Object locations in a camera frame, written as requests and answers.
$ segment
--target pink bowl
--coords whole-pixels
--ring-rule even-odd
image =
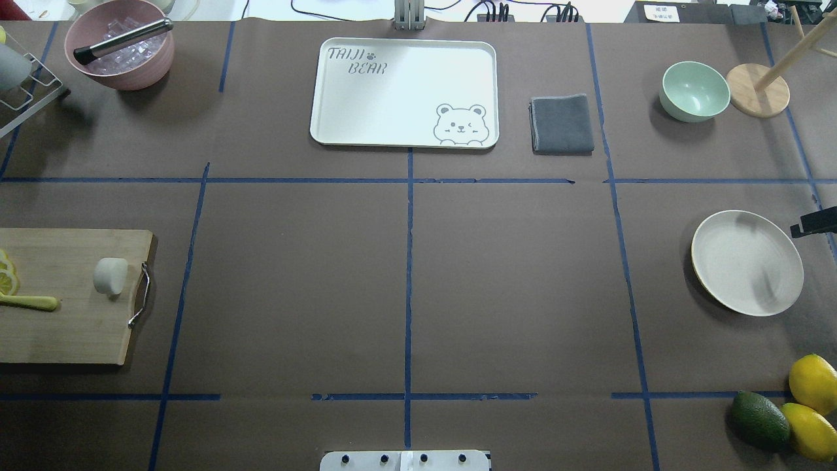
[[[157,83],[171,69],[174,60],[174,38],[171,31],[166,33],[162,47],[149,60],[120,74],[95,74],[73,57],[74,49],[101,42],[109,22],[128,17],[146,24],[164,18],[165,14],[160,8],[145,0],[111,0],[93,7],[69,27],[64,39],[64,54],[67,60],[82,74],[113,89],[140,90]]]

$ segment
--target avocado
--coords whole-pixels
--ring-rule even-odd
[[[788,419],[767,397],[755,392],[736,394],[730,424],[741,440],[769,452],[782,450],[790,440]]]

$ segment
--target bear illustration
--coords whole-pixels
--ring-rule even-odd
[[[439,144],[479,146],[488,139],[485,107],[482,105],[454,108],[443,103],[436,108],[436,114],[439,120],[433,128],[433,134],[439,139]]]

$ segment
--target gray cup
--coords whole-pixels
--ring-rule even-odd
[[[14,49],[0,44],[0,91],[20,86],[32,72],[32,63]]]

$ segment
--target wooden stand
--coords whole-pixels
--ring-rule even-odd
[[[732,104],[750,116],[773,117],[788,107],[790,88],[781,74],[799,60],[808,49],[829,57],[837,57],[834,52],[816,47],[817,41],[837,24],[837,12],[823,15],[823,20],[807,35],[799,24],[796,7],[791,7],[791,12],[802,40],[790,52],[771,68],[760,64],[741,64],[727,74]]]

